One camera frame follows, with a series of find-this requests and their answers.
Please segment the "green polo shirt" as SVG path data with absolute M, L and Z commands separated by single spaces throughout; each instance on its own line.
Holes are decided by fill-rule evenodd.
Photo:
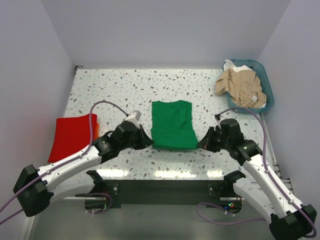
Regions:
M 153 148 L 157 150 L 195 150 L 198 139 L 192 125 L 192 103 L 184 100 L 152 102 Z

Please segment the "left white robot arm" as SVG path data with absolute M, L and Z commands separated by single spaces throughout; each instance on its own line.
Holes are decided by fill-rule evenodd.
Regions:
M 116 158 L 126 149 L 143 150 L 154 142 L 141 124 L 123 121 L 92 144 L 58 162 L 21 171 L 13 188 L 22 211 L 33 217 L 60 199 L 81 194 L 104 195 L 103 178 L 92 168 Z

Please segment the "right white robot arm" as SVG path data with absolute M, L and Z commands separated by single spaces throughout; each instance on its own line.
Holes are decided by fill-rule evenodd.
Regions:
M 223 177 L 222 191 L 230 197 L 238 195 L 251 204 L 269 225 L 276 240 L 298 240 L 314 237 L 317 211 L 305 205 L 282 182 L 264 153 L 253 141 L 245 139 L 236 119 L 218 119 L 197 147 L 212 153 L 227 151 L 255 180 L 251 185 L 240 170 Z

